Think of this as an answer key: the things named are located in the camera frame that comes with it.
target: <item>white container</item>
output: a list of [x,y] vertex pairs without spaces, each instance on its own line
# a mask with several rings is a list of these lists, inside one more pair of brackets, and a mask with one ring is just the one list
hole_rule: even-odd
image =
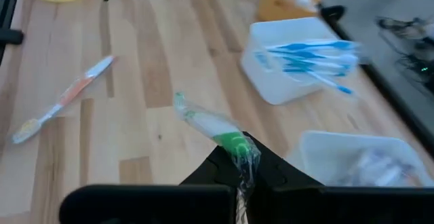
[[241,66],[261,97],[272,105],[289,102],[321,88],[319,82],[309,75],[284,73],[278,62],[265,52],[265,47],[307,39],[337,39],[337,36],[316,17],[257,22],[250,26],[250,38]]
[[379,149],[415,167],[424,186],[434,186],[418,154],[406,142],[389,137],[307,131],[285,160],[315,180],[327,185],[351,167],[363,149]]

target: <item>wooden table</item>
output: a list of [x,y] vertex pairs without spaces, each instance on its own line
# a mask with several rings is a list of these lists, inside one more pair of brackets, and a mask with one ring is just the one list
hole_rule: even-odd
[[[231,115],[285,156],[305,130],[394,136],[434,165],[370,80],[285,106],[261,97],[239,68],[257,0],[18,0],[12,27],[26,40],[0,67],[0,223],[55,223],[58,205],[92,183],[178,184],[215,144],[180,121],[172,94]],[[4,138],[45,113],[76,76],[108,54],[120,61],[41,133]]]

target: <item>toothbrush head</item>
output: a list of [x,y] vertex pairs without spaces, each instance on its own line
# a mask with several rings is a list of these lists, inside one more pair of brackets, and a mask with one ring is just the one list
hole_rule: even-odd
[[41,123],[37,119],[30,119],[12,135],[13,144],[20,144],[35,135],[41,129]]

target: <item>toothbrush handle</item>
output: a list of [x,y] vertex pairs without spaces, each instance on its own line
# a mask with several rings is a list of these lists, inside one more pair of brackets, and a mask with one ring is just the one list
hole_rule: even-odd
[[93,80],[93,77],[83,77],[74,81],[74,83],[69,86],[69,88],[66,89],[66,91],[60,97],[59,104],[62,106],[69,104],[70,101],[72,101],[72,99],[74,99],[78,93],[80,93]]

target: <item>white plastic bin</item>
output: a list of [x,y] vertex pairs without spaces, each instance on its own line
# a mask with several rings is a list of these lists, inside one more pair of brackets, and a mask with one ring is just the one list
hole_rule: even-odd
[[250,26],[241,66],[261,97],[272,105],[289,102],[321,88],[306,74],[289,76],[284,73],[277,61],[265,52],[265,47],[307,39],[337,39],[337,36],[316,17],[257,22]]
[[406,142],[389,137],[307,131],[285,160],[315,180],[327,185],[354,164],[363,149],[379,149],[415,167],[424,186],[434,186],[418,154]]

